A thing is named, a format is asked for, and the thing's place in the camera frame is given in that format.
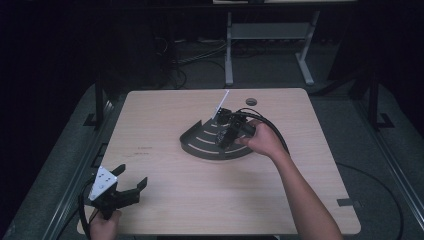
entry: light wood surface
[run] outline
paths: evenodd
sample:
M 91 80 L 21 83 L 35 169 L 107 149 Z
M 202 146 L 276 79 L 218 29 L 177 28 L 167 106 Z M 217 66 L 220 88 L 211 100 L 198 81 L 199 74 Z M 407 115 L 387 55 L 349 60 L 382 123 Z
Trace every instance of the light wood surface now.
M 140 203 L 121 209 L 122 234 L 296 234 L 278 172 L 256 153 L 227 161 L 203 160 L 181 149 L 179 137 L 205 123 L 224 90 L 140 91 L 128 94 L 102 165 L 126 164 L 118 191 L 144 177 Z M 360 224 L 315 112 L 302 89 L 232 89 L 222 107 L 254 107 L 281 131 L 305 179 L 329 209 L 342 233 Z

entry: dark background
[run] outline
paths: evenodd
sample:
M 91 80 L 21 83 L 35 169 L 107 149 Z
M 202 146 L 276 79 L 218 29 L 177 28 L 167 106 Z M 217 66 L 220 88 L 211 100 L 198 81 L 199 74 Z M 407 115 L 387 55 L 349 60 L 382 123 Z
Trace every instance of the dark background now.
M 218 27 L 225 24 L 223 13 L 173 19 L 168 25 L 164 15 L 103 18 L 79 10 L 71 0 L 0 1 L 1 235 L 89 86 L 102 79 L 110 98 L 132 89 L 159 89 L 167 81 L 167 56 L 155 55 L 159 46 L 153 36 L 169 38 L 169 30 L 188 40 L 225 34 Z M 326 23 L 325 14 L 320 21 L 317 34 L 332 36 L 334 21 Z M 342 78 L 372 62 L 373 72 L 424 135 L 423 43 L 422 3 L 360 1 L 330 77 Z

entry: black cable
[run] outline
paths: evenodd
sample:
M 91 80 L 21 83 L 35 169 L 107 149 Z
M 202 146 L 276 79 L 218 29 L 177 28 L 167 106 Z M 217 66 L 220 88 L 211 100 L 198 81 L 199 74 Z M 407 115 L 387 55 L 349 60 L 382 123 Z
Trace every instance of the black cable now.
M 194 63 L 202 63 L 202 62 L 205 62 L 205 63 L 212 63 L 212 64 L 214 64 L 214 65 L 216 65 L 216 66 L 218 66 L 220 69 L 222 69 L 223 71 L 225 71 L 225 68 L 221 65 L 221 64 L 219 64 L 219 63 L 217 63 L 217 62 L 214 62 L 214 61 L 212 61 L 212 60 L 201 60 L 201 59 L 199 59 L 199 60 L 194 60 L 194 61 L 191 61 L 191 62 L 187 62 L 187 63 L 180 63 L 179 65 L 180 66 L 186 66 L 186 65 L 191 65 L 191 64 L 194 64 Z
M 187 74 L 179 68 L 175 69 L 175 71 L 177 72 L 177 78 L 180 78 L 180 75 L 182 75 L 183 82 L 180 85 L 178 85 L 178 80 L 176 78 L 174 78 L 172 76 L 169 76 L 168 78 L 171 80 L 174 89 L 179 90 L 179 89 L 183 88 L 184 85 L 187 83 Z
M 254 44 L 244 43 L 245 49 L 242 49 L 242 53 L 233 53 L 234 58 L 253 58 L 256 56 L 264 55 L 267 52 L 267 48 L 263 47 L 263 50 L 260 51 Z M 254 52 L 249 54 L 249 49 L 253 49 Z
M 396 240 L 402 239 L 403 228 L 404 228 L 403 212 L 402 212 L 402 208 L 400 207 L 399 201 L 396 199 L 396 197 L 393 194 L 393 192 L 382 181 L 380 181 L 378 178 L 374 177 L 373 175 L 371 175 L 371 174 L 369 174 L 369 173 L 367 173 L 367 172 L 365 172 L 365 171 L 363 171 L 361 169 L 358 169 L 358 168 L 355 168 L 355 167 L 352 167 L 352 166 L 349 166 L 349 165 L 346 165 L 346 164 L 340 163 L 340 162 L 336 162 L 336 164 L 339 165 L 339 166 L 342 166 L 342 167 L 349 168 L 349 169 L 352 169 L 354 171 L 357 171 L 357 172 L 359 172 L 359 173 L 361 173 L 361 174 L 363 174 L 363 175 L 365 175 L 365 176 L 373 179 L 378 184 L 380 184 L 390 194 L 390 196 L 392 197 L 393 201 L 396 204 L 396 208 L 398 210 L 399 219 L 400 219 L 399 220 L 399 225 L 400 225 L 399 226 L 399 232 L 398 232 L 398 235 L 396 236 L 395 239 Z
M 93 214 L 93 216 L 90 217 L 90 220 L 88 221 L 88 224 L 90 225 L 93 219 L 97 216 L 97 214 L 100 212 L 99 209 L 96 209 L 96 213 Z
M 263 117 L 262 114 L 260 114 L 258 111 L 251 109 L 251 108 L 240 108 L 238 111 L 241 111 L 241 110 L 250 110 L 250 111 L 258 114 L 260 117 Z
M 226 45 L 227 44 L 225 43 L 225 44 L 221 45 L 219 48 L 216 48 L 214 50 L 208 51 L 206 53 L 202 53 L 202 54 L 197 55 L 197 56 L 194 56 L 194 57 L 188 57 L 188 58 L 182 59 L 182 60 L 178 60 L 177 59 L 177 60 L 174 60 L 174 61 L 171 61 L 171 62 L 176 63 L 176 64 L 182 64 L 182 63 L 189 63 L 189 62 L 193 62 L 193 61 L 196 61 L 196 60 L 200 60 L 200 59 L 204 59 L 204 58 L 207 58 L 207 57 L 211 57 L 211 56 L 214 56 L 214 55 L 216 55 L 218 53 L 224 52 L 226 50 Z
M 215 47 L 215 46 L 222 45 L 222 43 L 225 43 L 225 40 L 214 40 L 214 41 L 209 41 L 209 42 L 197 40 L 195 42 L 196 43 L 199 43 L 199 44 L 202 44 L 202 45 Z
M 159 56 L 162 56 L 168 50 L 168 46 L 169 46 L 168 41 L 165 38 L 161 38 L 161 37 L 156 37 L 155 40 L 161 40 L 162 42 L 165 43 L 163 50 L 161 50 L 160 52 L 156 52 L 156 54 L 158 54 Z
M 93 179 L 94 178 L 92 177 L 90 178 L 90 180 L 84 183 L 83 187 L 81 188 L 81 192 L 78 195 L 78 212 L 79 212 L 79 216 L 81 220 L 82 229 L 84 230 L 85 236 L 87 236 L 88 239 L 91 239 L 91 236 L 90 236 L 90 225 L 87 222 L 87 218 L 85 216 L 84 192 L 85 192 L 85 189 L 88 187 L 88 185 L 93 183 L 94 181 Z

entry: black object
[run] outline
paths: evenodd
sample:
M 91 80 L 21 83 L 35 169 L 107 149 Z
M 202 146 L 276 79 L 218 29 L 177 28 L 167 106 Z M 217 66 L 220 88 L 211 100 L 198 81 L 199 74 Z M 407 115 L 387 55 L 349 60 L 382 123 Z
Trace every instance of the black object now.
M 90 113 L 85 119 L 84 126 L 95 126 L 95 130 L 98 130 L 102 125 L 104 118 L 103 89 L 100 86 L 100 80 L 94 84 L 94 90 L 96 98 L 96 114 Z
M 208 160 L 229 160 L 245 156 L 252 150 L 244 145 L 232 144 L 226 149 L 219 147 L 215 141 L 217 134 L 227 126 L 216 124 L 216 117 L 204 125 L 197 122 L 180 137 L 181 148 L 187 153 Z
M 239 137 L 241 131 L 250 136 L 255 135 L 256 129 L 247 124 L 247 117 L 242 115 L 233 115 L 231 111 L 225 108 L 220 108 L 217 113 L 217 123 L 227 125 L 229 127 L 218 132 L 215 138 L 215 143 L 220 148 L 226 149 L 234 140 Z
M 125 164 L 120 165 L 112 174 L 118 176 L 125 171 Z M 92 201 L 93 207 L 100 210 L 104 219 L 108 220 L 112 213 L 119 208 L 123 208 L 140 201 L 140 192 L 147 186 L 147 177 L 137 184 L 137 188 L 124 192 L 116 191 L 118 183 L 113 184 L 106 192 Z
M 118 176 L 125 171 L 125 164 L 120 165 L 111 173 L 114 176 Z M 86 187 L 94 183 L 95 175 L 91 177 L 83 186 L 80 195 L 78 196 L 78 208 L 81 219 L 81 225 L 85 235 L 88 239 L 91 239 L 89 223 L 87 222 L 85 211 L 84 211 L 84 191 Z M 91 204 L 97 208 L 102 214 L 104 219 L 108 220 L 112 213 L 119 208 L 123 208 L 140 201 L 140 192 L 147 186 L 147 177 L 145 177 L 140 183 L 137 184 L 135 189 L 127 190 L 124 192 L 116 191 L 118 183 L 113 184 L 108 190 L 97 197 Z
M 221 108 L 217 115 L 204 125 L 202 125 L 202 121 L 197 122 L 181 135 L 181 148 L 193 156 L 209 160 L 227 160 L 247 155 L 252 150 L 244 145 L 234 144 L 234 140 L 241 136 L 255 134 L 256 129 L 247 123 L 247 117 L 250 117 L 268 125 L 277 134 L 284 149 L 289 153 L 283 136 L 274 124 L 258 112 L 256 115 L 242 112 L 243 109 L 233 113 L 228 109 Z

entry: metal frame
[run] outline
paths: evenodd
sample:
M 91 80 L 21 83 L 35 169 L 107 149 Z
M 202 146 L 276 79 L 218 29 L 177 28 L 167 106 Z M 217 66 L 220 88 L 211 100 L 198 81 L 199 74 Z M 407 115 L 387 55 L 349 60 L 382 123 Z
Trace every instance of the metal frame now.
M 103 123 L 104 112 L 103 112 L 103 89 L 100 86 L 100 80 L 94 84 L 95 98 L 96 98 L 96 113 L 89 114 L 85 119 L 84 126 L 95 126 L 95 130 L 98 130 Z
M 354 106 L 356 107 L 359 115 L 365 123 L 365 126 L 368 129 L 368 132 L 372 136 L 373 140 L 376 142 L 377 146 L 380 148 L 381 153 L 386 160 L 386 163 L 389 167 L 389 171 L 393 176 L 393 179 L 396 182 L 400 192 L 405 198 L 409 208 L 412 211 L 412 214 L 415 216 L 418 224 L 421 229 L 424 230 L 424 204 L 415 192 L 402 168 L 400 167 L 396 156 L 390 150 L 390 147 L 387 145 L 383 136 L 376 130 L 374 124 L 370 122 L 369 115 L 367 114 L 367 110 L 365 107 L 359 102 L 354 101 Z
M 109 122 L 109 117 L 113 109 L 114 107 L 110 102 L 104 106 L 104 122 L 99 125 L 100 128 L 97 131 L 94 131 L 90 143 L 87 145 L 84 155 L 81 158 L 72 179 L 69 181 L 69 185 L 67 186 L 64 195 L 55 207 L 54 215 L 44 233 L 43 239 L 57 239 L 60 230 L 65 224 L 66 217 L 69 216 L 69 213 L 72 210 L 71 208 L 74 206 L 73 203 L 76 201 L 75 196 L 77 196 L 79 188 L 81 187 L 80 183 L 84 177 L 84 169 L 88 169 L 90 167 L 90 160 L 96 155 L 97 148 L 95 146 L 101 143 L 103 130 Z
M 314 36 L 319 14 L 320 11 L 315 11 L 310 23 L 232 23 L 231 12 L 228 12 L 225 84 L 232 86 L 234 83 L 233 64 L 231 61 L 233 39 L 304 39 L 305 45 L 295 55 L 305 83 L 313 85 L 314 80 L 305 58 Z

